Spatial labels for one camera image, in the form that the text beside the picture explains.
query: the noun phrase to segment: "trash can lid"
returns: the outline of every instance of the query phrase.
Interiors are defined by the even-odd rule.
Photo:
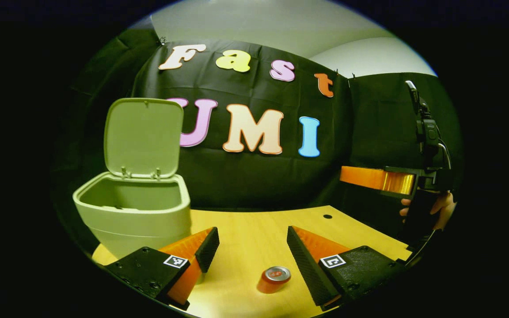
[[[171,177],[178,169],[183,119],[183,108],[173,101],[117,99],[105,122],[107,169],[121,177]]]

